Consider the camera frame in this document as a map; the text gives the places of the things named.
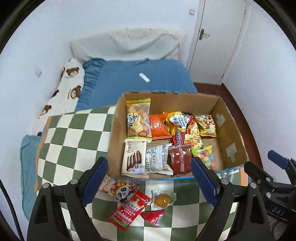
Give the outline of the small red triangular packet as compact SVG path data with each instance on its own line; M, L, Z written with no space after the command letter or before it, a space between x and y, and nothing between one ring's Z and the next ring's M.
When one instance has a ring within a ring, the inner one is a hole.
M165 210L143 211L140 213L140 216L151 225L159 226L164 214Z

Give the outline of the panda snack bag on blanket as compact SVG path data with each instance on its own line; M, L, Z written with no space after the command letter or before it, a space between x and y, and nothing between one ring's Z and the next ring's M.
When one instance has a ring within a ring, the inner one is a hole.
M110 195L121 203L128 201L138 190L138 184L124 180L116 181L109 175L104 177L99 187L99 191Z

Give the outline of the colourful candy bag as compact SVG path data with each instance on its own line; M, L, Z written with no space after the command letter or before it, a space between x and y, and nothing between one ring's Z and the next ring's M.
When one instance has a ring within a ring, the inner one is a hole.
M215 170L215 160L212 155L212 145L201 149L192 149L192 155L199 157L208 169Z

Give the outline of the green white checkered blanket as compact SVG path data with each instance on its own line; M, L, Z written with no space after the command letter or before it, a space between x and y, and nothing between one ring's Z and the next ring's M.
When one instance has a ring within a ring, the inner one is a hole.
M64 185L79 178L99 157L106 157L114 107L82 110L50 118L39 148L38 182ZM177 194L159 226L138 216L122 231L109 222L119 207L114 197L98 192L86 211L104 240L194 240L212 212L191 175L139 182L145 195L153 190Z

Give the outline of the red white snack packet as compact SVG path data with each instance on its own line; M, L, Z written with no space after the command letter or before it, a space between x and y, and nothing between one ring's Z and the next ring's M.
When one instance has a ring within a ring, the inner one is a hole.
M119 206L108 221L121 230L127 230L151 200L151 197L137 191L125 204Z

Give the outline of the dark red sauce packet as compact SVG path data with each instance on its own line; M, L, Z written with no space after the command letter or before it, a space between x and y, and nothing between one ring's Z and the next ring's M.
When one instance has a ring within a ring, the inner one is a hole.
M171 157L170 167L173 175L187 174L191 172L192 151L191 144L169 147Z

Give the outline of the Franzzi chocolate biscuit pack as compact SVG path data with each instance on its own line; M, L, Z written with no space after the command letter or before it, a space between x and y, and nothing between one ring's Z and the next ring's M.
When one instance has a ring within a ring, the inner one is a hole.
M121 166L121 175L136 178L148 179L145 173L147 142L132 139L125 140L125 149Z

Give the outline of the clear wrapped yellow pastry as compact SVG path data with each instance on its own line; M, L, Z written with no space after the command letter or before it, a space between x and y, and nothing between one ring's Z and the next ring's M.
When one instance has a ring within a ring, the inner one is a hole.
M172 206L177 200L177 194L169 191L152 190L151 210L163 210Z

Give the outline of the light blue cushion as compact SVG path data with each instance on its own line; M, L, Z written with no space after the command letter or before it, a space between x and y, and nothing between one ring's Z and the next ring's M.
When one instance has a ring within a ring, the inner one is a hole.
M39 136L25 135L20 147L22 208L28 221L37 198L35 190L37 181L36 152L40 140Z

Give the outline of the yellow panda snack bag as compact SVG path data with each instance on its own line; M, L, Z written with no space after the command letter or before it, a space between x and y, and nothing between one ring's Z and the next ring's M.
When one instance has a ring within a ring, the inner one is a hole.
M217 137L214 120L210 114L201 114L195 116L201 137Z

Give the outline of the white silver snack pack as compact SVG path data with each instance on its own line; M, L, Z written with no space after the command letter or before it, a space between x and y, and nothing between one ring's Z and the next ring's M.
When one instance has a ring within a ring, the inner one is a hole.
M169 147L172 144L147 147L145 156L145 173L158 173L173 175L173 170L168 164Z

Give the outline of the yellow noodle packet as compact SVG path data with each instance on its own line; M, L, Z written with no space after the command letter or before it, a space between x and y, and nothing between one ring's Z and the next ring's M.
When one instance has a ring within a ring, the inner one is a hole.
M193 149L203 148L199 128L192 114L174 111L168 113L165 123L174 146L190 144Z

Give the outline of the orange snack packet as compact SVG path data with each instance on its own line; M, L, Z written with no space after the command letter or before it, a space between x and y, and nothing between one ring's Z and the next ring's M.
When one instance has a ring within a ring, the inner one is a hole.
M171 134L166 128L165 122L168 113L150 115L151 132L153 140L164 140L171 138Z

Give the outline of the bear print pillow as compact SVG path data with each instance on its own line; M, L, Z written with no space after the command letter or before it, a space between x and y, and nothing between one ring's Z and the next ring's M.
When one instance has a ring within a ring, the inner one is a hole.
M74 58L63 67L57 90L33 124L33 135L43 132L48 117L74 112L84 85L85 71Z

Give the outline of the pale yellow snack bag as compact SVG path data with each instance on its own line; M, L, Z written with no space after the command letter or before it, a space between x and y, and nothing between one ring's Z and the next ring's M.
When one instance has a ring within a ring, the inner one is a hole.
M133 140L143 140L148 143L152 141L151 123L149 112L151 99L127 100L127 138Z

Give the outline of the blue bed sheet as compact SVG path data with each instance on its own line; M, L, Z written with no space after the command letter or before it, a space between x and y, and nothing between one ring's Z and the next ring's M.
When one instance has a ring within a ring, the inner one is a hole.
M83 64L84 85L76 111L115 105L126 92L197 93L184 65L174 59L107 61L93 58ZM139 77L144 73L150 82Z

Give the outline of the small white remote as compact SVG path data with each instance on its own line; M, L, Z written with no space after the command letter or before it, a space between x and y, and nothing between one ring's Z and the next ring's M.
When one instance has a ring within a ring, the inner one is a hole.
M142 78L146 83L150 82L150 79L144 73L139 73L139 77Z

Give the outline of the white door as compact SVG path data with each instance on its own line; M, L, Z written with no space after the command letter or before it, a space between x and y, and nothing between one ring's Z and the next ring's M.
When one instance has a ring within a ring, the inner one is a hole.
M220 85L236 51L247 1L199 1L197 22L187 63L194 83ZM210 37L199 40L201 29Z

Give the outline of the white pillow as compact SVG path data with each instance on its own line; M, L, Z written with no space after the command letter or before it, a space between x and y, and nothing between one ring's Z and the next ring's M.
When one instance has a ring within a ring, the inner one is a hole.
M182 57L186 34L162 28L122 29L98 33L70 42L80 63L93 58L107 61L174 59Z

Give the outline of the wall light switch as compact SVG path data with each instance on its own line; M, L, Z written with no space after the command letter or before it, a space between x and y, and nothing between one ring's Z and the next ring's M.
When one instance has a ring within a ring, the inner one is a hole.
M40 76L42 75L42 70L40 69L40 67L35 67L35 74L38 78L40 78Z

